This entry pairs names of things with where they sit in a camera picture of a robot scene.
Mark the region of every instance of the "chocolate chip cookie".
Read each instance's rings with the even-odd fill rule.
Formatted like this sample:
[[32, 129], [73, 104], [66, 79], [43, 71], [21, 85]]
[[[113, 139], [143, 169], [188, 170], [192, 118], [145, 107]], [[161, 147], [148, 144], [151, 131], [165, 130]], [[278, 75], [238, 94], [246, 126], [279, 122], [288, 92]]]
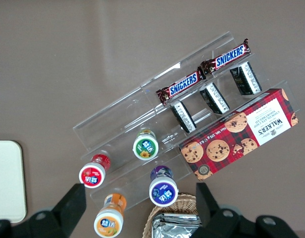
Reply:
[[185, 160], [189, 163], [196, 163], [198, 162], [204, 153], [203, 147], [197, 143], [192, 142], [186, 145], [182, 150], [181, 153], [183, 154]]
[[243, 148], [239, 145], [239, 144], [236, 144], [234, 149], [233, 149], [233, 152], [234, 153], [237, 153], [239, 150], [242, 150]]
[[292, 114], [290, 122], [291, 122], [291, 126], [294, 126], [294, 125], [298, 124], [299, 120], [296, 116], [296, 113]]
[[206, 148], [206, 154], [210, 160], [219, 162], [228, 157], [230, 148], [224, 140], [213, 140]]
[[202, 181], [204, 179], [207, 179], [208, 177], [210, 177], [211, 175], [213, 175], [213, 173], [211, 171], [209, 171], [206, 175], [201, 175], [199, 173], [199, 171], [195, 171], [194, 174], [196, 175], [197, 179]]
[[242, 140], [241, 143], [244, 149], [244, 155], [248, 154], [249, 152], [253, 151], [258, 147], [256, 141], [250, 138]]
[[289, 101], [288, 96], [287, 96], [285, 90], [281, 89], [281, 92], [282, 92], [282, 96], [283, 96], [287, 101]]
[[225, 127], [228, 131], [237, 133], [241, 132], [247, 126], [247, 117], [245, 113], [237, 113], [225, 122]]

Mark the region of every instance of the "red tartan pattern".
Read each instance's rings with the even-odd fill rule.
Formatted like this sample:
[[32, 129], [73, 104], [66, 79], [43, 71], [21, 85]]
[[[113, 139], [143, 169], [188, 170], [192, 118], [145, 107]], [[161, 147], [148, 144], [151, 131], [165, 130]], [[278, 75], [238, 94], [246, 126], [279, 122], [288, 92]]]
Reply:
[[[251, 106], [245, 108], [241, 112], [244, 112], [246, 115], [249, 115], [253, 113], [254, 111], [258, 110], [268, 102], [272, 101], [273, 99], [277, 98], [279, 104], [281, 105], [282, 110], [284, 111], [286, 118], [291, 125], [291, 116], [294, 113], [290, 102], [287, 101], [283, 94], [282, 89], [269, 89], [265, 93], [269, 93], [264, 98], [260, 99], [259, 101], [255, 102]], [[186, 141], [182, 142], [179, 145], [180, 150], [183, 149], [186, 145], [197, 142], [199, 143], [203, 148], [203, 156], [202, 158], [197, 161], [196, 163], [188, 163], [188, 165], [191, 167], [193, 172], [197, 172], [198, 168], [202, 165], [207, 165], [210, 169], [210, 171], [214, 174], [217, 171], [221, 170], [225, 166], [229, 165], [230, 163], [236, 161], [237, 159], [241, 158], [243, 155], [243, 150], [239, 150], [237, 152], [234, 152], [233, 149], [236, 144], [241, 145], [241, 141], [246, 138], [250, 138], [254, 140], [257, 143], [257, 146], [259, 147], [259, 143], [254, 136], [249, 124], [241, 131], [237, 133], [230, 132], [226, 129], [224, 122], [232, 115], [239, 113], [237, 110], [233, 111], [232, 113], [228, 114], [221, 120], [217, 121], [216, 123], [210, 125], [208, 128], [200, 131], [196, 135], [190, 137]], [[214, 162], [206, 154], [207, 146], [210, 142], [213, 140], [224, 140], [229, 145], [229, 154], [227, 158], [225, 158], [222, 161]]]

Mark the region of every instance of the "candy bar wrapper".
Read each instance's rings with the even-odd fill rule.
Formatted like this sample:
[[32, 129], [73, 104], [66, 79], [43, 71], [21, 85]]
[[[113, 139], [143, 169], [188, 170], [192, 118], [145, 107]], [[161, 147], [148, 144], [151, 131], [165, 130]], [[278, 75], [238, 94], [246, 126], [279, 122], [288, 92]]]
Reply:
[[187, 132], [191, 133], [192, 131], [196, 130], [196, 125], [186, 109], [185, 105], [180, 102], [176, 101], [174, 103], [170, 104], [170, 108], [174, 114], [174, 116], [177, 118], [177, 121], [179, 122], [180, 126]]
[[226, 100], [214, 83], [203, 85], [200, 88], [200, 94], [214, 113], [224, 114], [229, 111]]
[[184, 92], [185, 90], [187, 90], [188, 88], [192, 87], [193, 85], [197, 84], [198, 82], [200, 82], [205, 78], [206, 77], [203, 75], [203, 72], [199, 67], [196, 72], [181, 78], [180, 80], [174, 82], [168, 87], [159, 89], [158, 91], [156, 91], [156, 93], [160, 99], [160, 102], [163, 105], [165, 105], [169, 99]]
[[201, 69], [203, 74], [206, 75], [208, 73], [213, 73], [225, 65], [230, 64], [231, 62], [240, 59], [246, 55], [249, 55], [250, 48], [248, 46], [248, 39], [245, 39], [244, 42], [233, 48], [232, 50], [224, 53], [214, 59], [208, 59], [201, 63]]
[[201, 226], [197, 215], [162, 213], [152, 221], [151, 238], [188, 238]]
[[242, 95], [254, 95], [261, 92], [261, 86], [248, 61], [235, 65], [230, 72]]

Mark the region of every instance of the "foil packaging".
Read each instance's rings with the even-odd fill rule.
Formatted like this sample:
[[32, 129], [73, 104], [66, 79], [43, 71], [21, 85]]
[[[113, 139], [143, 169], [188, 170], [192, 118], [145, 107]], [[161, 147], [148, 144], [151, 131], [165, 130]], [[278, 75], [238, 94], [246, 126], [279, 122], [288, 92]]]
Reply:
[[197, 215], [162, 213], [152, 221], [151, 238], [189, 238], [201, 226]]

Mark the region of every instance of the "gray table surface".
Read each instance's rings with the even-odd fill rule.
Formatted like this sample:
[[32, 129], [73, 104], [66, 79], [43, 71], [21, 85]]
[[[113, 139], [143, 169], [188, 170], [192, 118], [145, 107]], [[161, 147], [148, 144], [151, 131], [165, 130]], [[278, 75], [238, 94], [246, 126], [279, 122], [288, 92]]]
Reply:
[[[305, 0], [0, 0], [0, 140], [22, 146], [26, 218], [78, 182], [76, 124], [227, 31], [249, 38], [271, 85], [288, 81], [300, 123], [206, 182], [219, 203], [305, 237]], [[119, 237], [141, 237], [152, 208], [127, 211]], [[97, 212], [88, 196], [71, 237], [96, 237]]]

